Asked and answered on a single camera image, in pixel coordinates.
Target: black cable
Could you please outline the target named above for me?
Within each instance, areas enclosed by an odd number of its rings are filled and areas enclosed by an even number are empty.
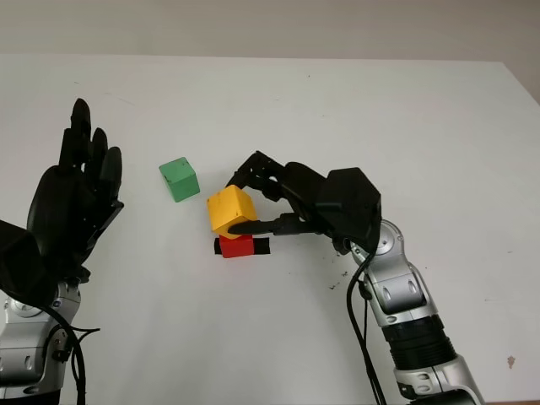
[[[77,405],[86,405],[86,370],[84,369],[83,350],[81,349],[81,345],[75,335],[74,329],[63,316],[52,308],[45,306],[41,309],[60,324],[62,329],[66,331],[67,338],[73,342],[73,356],[77,357],[78,367],[78,379],[75,380],[77,386]]]
[[[92,333],[95,333],[95,332],[99,332],[101,329],[99,328],[95,328],[95,329],[77,329],[75,328],[76,331],[86,331],[86,333],[84,333],[79,339],[78,339],[78,344],[80,345],[81,342],[83,341],[84,338],[86,338],[88,335],[92,334]],[[71,371],[73,373],[73,379],[75,381],[78,381],[78,374],[77,374],[77,370],[75,368],[75,356],[71,356]]]
[[[373,363],[371,362],[370,353],[368,352],[367,345],[365,343],[365,339],[362,336],[362,332],[360,331],[360,328],[358,326],[358,322],[356,321],[356,317],[354,316],[354,310],[353,310],[353,291],[356,283],[359,280],[360,275],[364,272],[364,270],[370,265],[371,260],[373,259],[373,256],[375,253],[370,253],[364,262],[360,265],[358,270],[354,273],[353,277],[351,278],[350,283],[347,287],[347,312],[348,317],[351,320],[351,323],[353,324],[354,332],[356,333],[356,338],[358,339],[358,342],[360,343],[360,348],[362,349],[362,354],[364,355],[364,362],[365,362],[365,368],[368,374],[368,377],[370,378],[371,386],[373,388],[373,394],[375,396],[375,400],[377,404],[380,405],[386,405],[386,399],[384,396],[384,393],[382,392],[381,384],[379,383],[379,379],[377,377],[377,373],[375,372],[375,368],[373,367]]]
[[[368,344],[368,300],[364,299],[364,341]]]

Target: red cube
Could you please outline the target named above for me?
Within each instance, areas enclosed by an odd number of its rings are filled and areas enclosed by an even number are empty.
[[[219,246],[221,247],[221,254],[225,258],[250,256],[255,254],[253,235],[242,235],[236,239],[228,239],[224,236],[220,236]]]

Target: wooden block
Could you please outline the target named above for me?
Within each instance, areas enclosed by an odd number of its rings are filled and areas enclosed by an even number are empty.
[[[221,255],[225,258],[251,256],[255,254],[253,235],[242,235],[236,239],[219,237]]]
[[[237,186],[228,186],[208,199],[212,231],[228,239],[236,239],[228,229],[235,224],[257,220],[251,197]]]
[[[175,202],[198,194],[201,190],[195,170],[186,158],[179,158],[159,167],[161,175]]]

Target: yellow cube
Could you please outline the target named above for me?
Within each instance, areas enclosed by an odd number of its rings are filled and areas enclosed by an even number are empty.
[[[231,185],[208,199],[208,212],[212,231],[225,238],[236,239],[229,228],[235,224],[257,220],[251,197],[235,185]]]

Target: table surface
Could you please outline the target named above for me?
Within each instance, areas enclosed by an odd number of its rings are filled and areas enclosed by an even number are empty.
[[[121,147],[126,204],[73,323],[102,328],[83,346],[90,404],[373,402],[345,308],[350,255],[316,235],[213,254],[206,199],[256,149],[362,168],[485,399],[540,397],[540,108],[504,65],[0,56],[2,219],[24,226],[77,97]],[[181,156],[201,193],[174,203],[158,167]],[[260,218],[288,211],[251,195]],[[387,400],[404,402],[369,325]],[[62,402],[74,392],[69,375]]]

